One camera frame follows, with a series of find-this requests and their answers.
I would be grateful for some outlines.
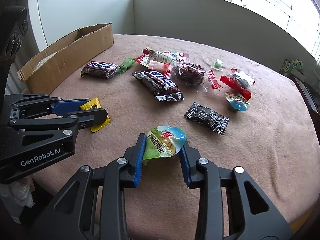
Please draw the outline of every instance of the red candy wrapper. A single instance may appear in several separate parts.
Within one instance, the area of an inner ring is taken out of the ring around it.
[[[232,68],[231,71],[233,74],[222,76],[220,81],[249,100],[254,79],[240,69]]]
[[[212,89],[219,89],[222,88],[222,86],[218,83],[213,70],[208,71],[208,80],[212,85]]]
[[[172,52],[172,51],[156,51],[146,48],[143,50],[143,55],[136,59],[136,62],[145,67],[149,67],[151,60],[178,65],[181,62],[190,62],[188,53]]]

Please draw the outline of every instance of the black candy wrapper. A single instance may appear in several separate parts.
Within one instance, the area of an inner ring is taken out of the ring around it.
[[[220,115],[210,108],[202,106],[198,103],[193,103],[184,117],[191,121],[201,123],[211,131],[220,135],[224,134],[224,131],[229,123],[228,117]]]
[[[180,101],[184,99],[177,85],[158,71],[136,71],[132,73],[132,76],[149,88],[158,101]]]

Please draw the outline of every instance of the blue gripper pad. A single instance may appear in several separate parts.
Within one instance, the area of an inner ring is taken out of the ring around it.
[[[142,158],[144,155],[144,150],[146,149],[146,143],[147,143],[147,136],[144,134],[143,135],[143,139],[142,142],[140,144],[140,148],[139,148],[139,153],[138,153],[138,157],[137,157],[137,163],[135,166],[135,176],[134,176],[134,180],[133,180],[133,184],[134,187],[138,187],[140,181],[141,181],[141,176],[142,176]]]
[[[51,112],[57,116],[63,116],[65,113],[80,111],[80,106],[89,101],[90,99],[62,100],[51,108]]]
[[[184,146],[181,148],[179,152],[179,158],[180,158],[180,164],[181,164],[181,170],[182,170],[184,182],[187,184],[187,187],[189,187],[191,183],[190,165],[189,165],[189,161],[188,161]]]

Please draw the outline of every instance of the green candy wrapper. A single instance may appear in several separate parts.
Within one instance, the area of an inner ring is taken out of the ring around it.
[[[186,134],[178,127],[158,126],[147,133],[143,161],[167,158],[177,154],[186,142]]]
[[[135,62],[136,62],[136,58],[134,57],[127,58],[124,62],[121,63],[119,73],[123,74],[124,72],[126,72],[129,68],[131,68],[131,66]]]

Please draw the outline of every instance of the packaged snack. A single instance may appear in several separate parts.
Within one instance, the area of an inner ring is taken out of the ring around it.
[[[158,61],[150,60],[148,68],[160,72],[168,79],[170,79],[172,76],[172,67],[169,63],[161,63]]]
[[[211,68],[214,68],[215,70],[223,70],[223,66],[222,66],[223,62],[220,59],[217,59],[216,62],[214,63],[214,65],[211,66]]]
[[[150,60],[154,60],[161,63],[169,63],[172,65],[178,65],[179,62],[189,62],[188,53],[179,53],[171,51],[157,51],[146,48],[143,50],[143,55],[138,57],[136,61],[145,67],[149,67]]]
[[[211,83],[212,89],[222,88],[222,86],[218,83],[216,76],[214,75],[213,70],[208,71],[208,81]]]
[[[80,106],[81,110],[89,110],[89,109],[97,109],[97,108],[102,108],[99,103],[98,98],[94,98],[94,99],[90,100],[89,102],[85,103],[84,105]],[[111,119],[109,117],[107,117],[107,119],[104,121],[103,124],[90,127],[90,130],[92,132],[97,132],[97,131],[101,130],[102,128],[104,128],[110,122],[111,122]]]
[[[281,75],[284,75],[285,77],[289,77],[291,74],[291,71],[293,69],[298,70],[299,72],[303,72],[303,63],[299,59],[293,59],[293,60],[285,60],[282,64],[282,67],[279,71]]]
[[[220,81],[249,100],[254,79],[240,69],[232,68],[231,71],[233,74],[222,76]]]
[[[91,75],[108,79],[113,77],[119,69],[120,67],[116,64],[92,61],[81,70],[81,76]]]
[[[180,63],[174,70],[180,81],[187,85],[200,85],[204,79],[204,68],[197,64]]]
[[[220,135],[224,134],[229,123],[228,117],[220,115],[196,102],[188,109],[184,117],[191,121],[198,122]]]
[[[132,73],[132,76],[149,88],[158,101],[179,101],[184,99],[177,85],[158,71],[136,71]]]
[[[129,68],[131,68],[131,66],[135,62],[136,62],[136,58],[134,57],[127,58],[124,62],[121,63],[119,73],[123,74],[124,72],[126,72]]]
[[[226,92],[226,99],[230,103],[230,106],[235,111],[246,111],[249,109],[249,102],[243,97]]]
[[[143,160],[167,158],[177,154],[186,141],[186,134],[178,127],[158,126],[147,133]]]

